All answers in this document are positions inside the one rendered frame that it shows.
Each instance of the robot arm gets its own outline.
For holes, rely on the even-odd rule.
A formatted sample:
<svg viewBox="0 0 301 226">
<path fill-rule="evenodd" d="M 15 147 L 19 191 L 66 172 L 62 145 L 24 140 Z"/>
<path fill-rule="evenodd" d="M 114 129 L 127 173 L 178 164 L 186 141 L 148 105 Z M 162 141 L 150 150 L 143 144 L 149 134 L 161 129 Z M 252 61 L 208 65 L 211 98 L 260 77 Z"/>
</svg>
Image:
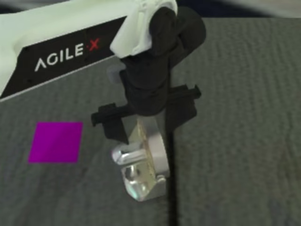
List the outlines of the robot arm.
<svg viewBox="0 0 301 226">
<path fill-rule="evenodd" d="M 111 39 L 105 37 L 104 42 L 118 58 L 134 56 L 148 50 L 151 47 L 149 23 L 154 13 L 161 7 L 167 7 L 177 13 L 175 0 L 73 0 L 20 13 L 0 15 L 0 100 L 53 80 L 54 77 L 48 76 L 45 70 L 43 73 L 46 75 L 39 74 L 40 69 L 57 67 L 59 63 L 67 65 L 64 62 L 84 56 L 86 47 L 91 51 L 92 46 L 98 48 L 99 37 L 95 37 L 95 34 L 94 39 L 90 39 L 89 45 L 92 46 L 81 42 L 80 38 L 73 47 L 66 44 L 67 36 L 72 42 L 72 39 L 79 36 L 78 33 L 86 32 L 87 29 L 100 25 L 110 29 L 113 26 L 115 30 L 111 32 Z M 103 36 L 105 32 L 98 27 L 98 35 Z M 82 41 L 89 41 L 87 34 L 82 34 Z M 59 42 L 62 45 L 57 44 L 56 50 L 54 43 Z M 25 47 L 36 51 L 32 51 L 34 52 L 32 55 L 25 56 L 24 53 L 21 56 Z M 50 52 L 46 53 L 41 49 L 49 49 Z M 102 53 L 102 55 L 97 60 L 105 59 L 112 54 Z M 81 62 L 77 68 L 69 67 L 61 70 L 57 67 L 59 72 L 56 77 L 83 68 L 97 60 Z M 24 76 L 33 82 L 20 85 L 23 82 L 21 77 Z"/>
</svg>

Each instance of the purple square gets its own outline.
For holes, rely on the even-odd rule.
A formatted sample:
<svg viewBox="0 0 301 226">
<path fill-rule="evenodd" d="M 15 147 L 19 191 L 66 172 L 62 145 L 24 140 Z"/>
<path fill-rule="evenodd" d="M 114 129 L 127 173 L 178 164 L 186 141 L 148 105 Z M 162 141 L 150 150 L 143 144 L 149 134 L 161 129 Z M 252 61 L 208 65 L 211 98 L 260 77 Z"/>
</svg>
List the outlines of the purple square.
<svg viewBox="0 0 301 226">
<path fill-rule="evenodd" d="M 76 163 L 82 122 L 38 122 L 29 163 Z"/>
</svg>

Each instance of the textured gray surface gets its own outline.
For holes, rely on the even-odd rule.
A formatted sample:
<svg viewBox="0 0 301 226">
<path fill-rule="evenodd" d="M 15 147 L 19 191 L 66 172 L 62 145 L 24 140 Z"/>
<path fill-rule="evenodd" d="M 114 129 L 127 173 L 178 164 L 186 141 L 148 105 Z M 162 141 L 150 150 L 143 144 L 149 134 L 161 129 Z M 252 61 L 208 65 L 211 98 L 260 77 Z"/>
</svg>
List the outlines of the textured gray surface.
<svg viewBox="0 0 301 226">
<path fill-rule="evenodd" d="M 123 102 L 106 77 L 110 59 L 0 104 L 1 226 L 140 226 L 167 224 L 166 197 L 138 203 L 111 160 L 114 142 L 93 128 L 98 106 Z M 27 163 L 36 122 L 82 121 L 80 161 Z M 127 128 L 134 119 L 126 121 Z"/>
<path fill-rule="evenodd" d="M 205 24 L 174 72 L 203 93 L 175 133 L 180 225 L 300 226 L 300 20 Z"/>
</svg>

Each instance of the metallic object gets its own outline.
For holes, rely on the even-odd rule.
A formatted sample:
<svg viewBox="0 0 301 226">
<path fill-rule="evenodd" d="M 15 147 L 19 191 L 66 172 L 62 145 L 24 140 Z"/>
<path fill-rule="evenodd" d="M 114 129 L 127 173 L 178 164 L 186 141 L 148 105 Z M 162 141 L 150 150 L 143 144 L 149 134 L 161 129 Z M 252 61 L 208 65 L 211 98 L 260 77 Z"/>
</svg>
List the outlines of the metallic object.
<svg viewBox="0 0 301 226">
<path fill-rule="evenodd" d="M 138 117 L 129 145 L 119 145 L 112 157 L 121 167 L 126 190 L 142 202 L 166 194 L 169 166 L 155 117 Z"/>
</svg>

